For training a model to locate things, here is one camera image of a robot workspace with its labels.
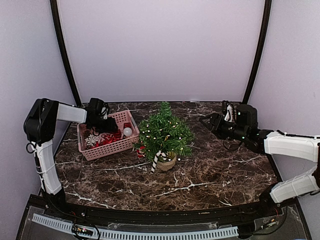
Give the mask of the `red white candy cane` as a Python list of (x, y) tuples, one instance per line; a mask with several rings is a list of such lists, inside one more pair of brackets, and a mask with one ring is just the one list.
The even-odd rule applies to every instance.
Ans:
[(164, 152), (162, 152), (161, 150), (159, 150), (156, 155), (154, 156), (154, 159), (153, 159), (153, 162), (152, 162), (152, 166), (151, 166), (151, 173), (153, 174), (156, 170), (156, 167), (157, 167), (157, 163), (158, 163), (158, 160), (159, 160), (159, 157), (162, 157), (164, 160), (167, 159), (167, 156)]

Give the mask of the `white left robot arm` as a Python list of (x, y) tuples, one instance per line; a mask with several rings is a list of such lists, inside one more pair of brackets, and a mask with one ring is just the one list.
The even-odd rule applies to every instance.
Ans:
[(109, 105), (91, 98), (87, 107), (72, 106), (57, 100), (39, 98), (33, 104), (23, 125), (28, 144), (26, 150), (34, 155), (36, 171), (44, 193), (56, 196), (63, 192), (53, 155), (53, 138), (58, 121), (85, 124), (95, 133), (113, 133), (118, 130), (116, 120), (108, 117)]

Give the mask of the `pink plastic basket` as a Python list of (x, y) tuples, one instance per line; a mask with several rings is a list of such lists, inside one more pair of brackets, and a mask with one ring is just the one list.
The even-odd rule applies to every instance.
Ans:
[[(129, 110), (119, 111), (110, 114), (108, 117), (115, 119), (118, 131), (115, 133), (96, 133), (93, 129), (87, 129), (86, 124), (77, 125), (78, 150), (87, 161), (119, 153), (133, 148), (139, 140), (138, 126)], [(130, 127), (133, 134), (130, 137), (123, 135), (123, 129)], [(90, 134), (99, 137), (99, 143), (94, 147), (86, 147), (85, 138)]]

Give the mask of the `red santa ornament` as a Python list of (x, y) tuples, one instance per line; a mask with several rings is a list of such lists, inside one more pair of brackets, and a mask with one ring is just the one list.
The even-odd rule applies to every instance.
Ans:
[(136, 149), (136, 154), (137, 154), (137, 157), (140, 159), (140, 158), (145, 158), (146, 157), (146, 153), (145, 153), (145, 146), (142, 145), (142, 146), (139, 146), (137, 149)]

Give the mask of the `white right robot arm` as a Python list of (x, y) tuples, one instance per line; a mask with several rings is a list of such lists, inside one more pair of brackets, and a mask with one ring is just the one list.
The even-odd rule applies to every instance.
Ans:
[(251, 105), (234, 107), (223, 101), (221, 113), (202, 116), (199, 122), (221, 140), (236, 140), (248, 150), (275, 160), (281, 179), (269, 186), (255, 205), (266, 217), (275, 204), (320, 192), (320, 136), (260, 129), (258, 111)]

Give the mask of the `small green christmas tree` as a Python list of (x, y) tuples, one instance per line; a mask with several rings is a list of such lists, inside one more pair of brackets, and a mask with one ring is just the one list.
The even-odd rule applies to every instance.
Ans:
[(154, 160), (158, 151), (166, 154), (166, 160), (160, 156), (159, 162), (170, 161), (174, 155), (192, 155), (190, 144), (195, 135), (184, 120), (173, 115), (169, 102), (161, 102), (157, 113), (143, 119), (138, 129), (138, 142), (134, 144), (134, 148), (145, 146), (145, 157), (149, 161)]

